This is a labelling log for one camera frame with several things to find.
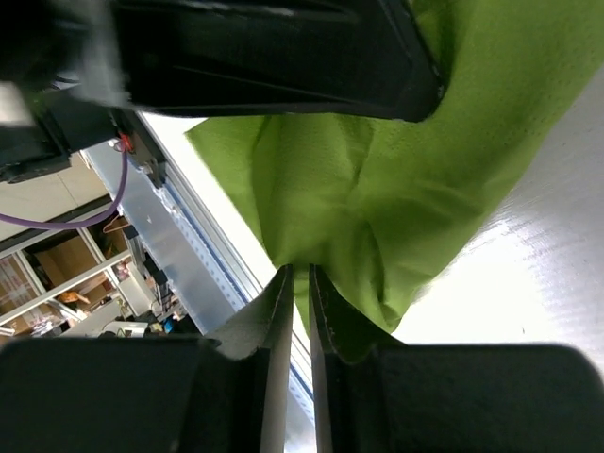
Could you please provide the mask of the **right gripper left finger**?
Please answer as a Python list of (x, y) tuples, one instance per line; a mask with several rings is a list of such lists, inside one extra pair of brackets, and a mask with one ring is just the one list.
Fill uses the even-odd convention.
[(205, 336), (28, 339), (1, 350), (5, 452), (280, 452), (293, 270)]

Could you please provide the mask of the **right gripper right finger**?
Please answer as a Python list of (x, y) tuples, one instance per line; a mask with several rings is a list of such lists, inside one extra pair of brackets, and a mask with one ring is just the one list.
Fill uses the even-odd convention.
[(603, 382), (560, 344), (404, 344), (309, 270), (321, 452), (599, 452)]

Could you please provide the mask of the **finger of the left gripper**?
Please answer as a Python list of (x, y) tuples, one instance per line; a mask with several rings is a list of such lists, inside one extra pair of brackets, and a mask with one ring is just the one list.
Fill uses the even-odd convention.
[(444, 95), (405, 1), (116, 1), (112, 19), (131, 102), (158, 114), (418, 123)]

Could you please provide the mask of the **green paper napkin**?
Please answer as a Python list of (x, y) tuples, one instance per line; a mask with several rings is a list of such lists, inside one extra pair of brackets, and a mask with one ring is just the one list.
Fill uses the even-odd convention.
[(271, 262), (308, 267), (408, 342), (533, 340), (513, 321), (493, 258), (424, 303), (527, 171), (540, 144), (603, 63), (599, 1), (415, 1), (446, 80), (426, 121), (339, 114), (209, 119), (188, 139)]

